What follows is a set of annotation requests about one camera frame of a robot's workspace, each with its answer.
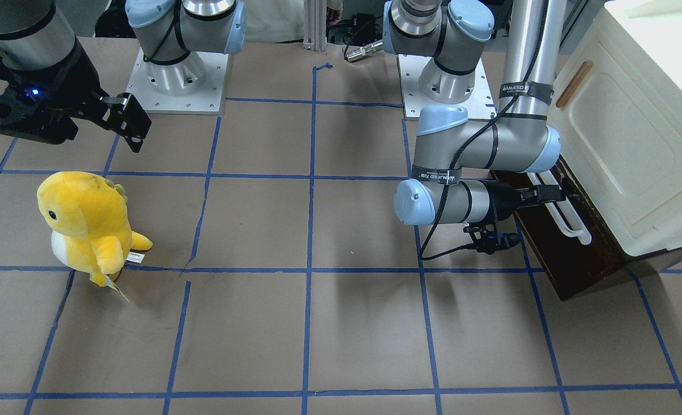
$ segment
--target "plush toy tag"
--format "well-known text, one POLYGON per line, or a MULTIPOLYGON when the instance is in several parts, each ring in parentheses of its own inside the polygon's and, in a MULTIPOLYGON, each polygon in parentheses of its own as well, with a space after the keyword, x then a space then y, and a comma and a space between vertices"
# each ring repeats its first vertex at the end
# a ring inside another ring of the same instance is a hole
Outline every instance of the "plush toy tag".
POLYGON ((138 252, 129 252, 126 256, 128 262, 141 263, 144 260, 144 254, 138 252))
POLYGON ((120 288, 118 288, 118 287, 113 283, 113 281, 111 281, 111 279, 110 279, 108 276, 106 276, 106 286, 109 286, 109 287, 111 287, 112 289, 118 291, 118 294, 123 295, 123 298, 124 298, 125 300, 127 300, 127 302, 130 302, 130 300, 128 299, 128 297, 126 296, 126 294, 123 294, 123 292, 120 291, 120 288))

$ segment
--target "yellow plush toy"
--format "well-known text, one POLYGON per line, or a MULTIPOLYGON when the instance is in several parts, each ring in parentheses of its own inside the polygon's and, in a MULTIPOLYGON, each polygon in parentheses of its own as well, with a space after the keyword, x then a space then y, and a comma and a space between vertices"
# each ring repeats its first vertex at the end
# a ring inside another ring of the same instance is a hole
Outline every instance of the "yellow plush toy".
POLYGON ((39 186, 36 199, 52 228, 54 255, 65 265, 90 273, 99 286, 118 290, 113 281, 128 251, 151 248, 151 241, 128 225, 127 198, 120 184, 92 173, 60 171, 39 186))

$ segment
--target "white cloth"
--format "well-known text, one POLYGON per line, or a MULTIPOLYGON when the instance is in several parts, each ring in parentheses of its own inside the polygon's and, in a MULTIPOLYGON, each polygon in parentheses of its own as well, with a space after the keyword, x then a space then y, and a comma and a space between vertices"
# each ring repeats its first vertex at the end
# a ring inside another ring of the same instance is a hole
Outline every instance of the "white cloth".
MULTIPOLYGON (((243 0, 247 7, 246 42, 302 40, 305 34, 304 0, 243 0)), ((326 0, 340 10, 343 0, 326 0)))

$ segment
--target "wooden handle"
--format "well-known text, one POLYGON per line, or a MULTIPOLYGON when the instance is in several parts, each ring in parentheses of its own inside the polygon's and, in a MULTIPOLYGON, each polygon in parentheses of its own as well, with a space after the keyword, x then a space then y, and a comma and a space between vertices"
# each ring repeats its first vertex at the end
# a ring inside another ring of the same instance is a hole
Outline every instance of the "wooden handle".
POLYGON ((569 81, 569 85, 567 85, 566 89, 562 93, 562 96, 559 97, 559 100, 557 100, 556 102, 557 108, 562 108, 562 106, 565 106, 567 105, 567 103, 569 103, 569 100, 571 99, 572 95, 574 94, 574 92, 576 92, 581 83, 584 81, 584 78, 586 78, 586 74, 589 73, 589 70, 592 69, 592 66, 594 66, 594 63, 592 61, 584 61, 581 64, 581 66, 579 66, 579 69, 574 74, 574 78, 572 78, 572 80, 569 81))

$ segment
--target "white belly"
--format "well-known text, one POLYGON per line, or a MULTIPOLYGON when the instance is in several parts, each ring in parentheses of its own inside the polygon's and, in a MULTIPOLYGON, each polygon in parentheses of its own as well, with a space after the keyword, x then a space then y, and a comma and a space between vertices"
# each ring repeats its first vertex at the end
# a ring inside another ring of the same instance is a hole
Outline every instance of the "white belly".
POLYGON ((52 231, 52 252, 57 259, 68 265, 67 263, 67 243, 65 236, 57 231, 52 231))

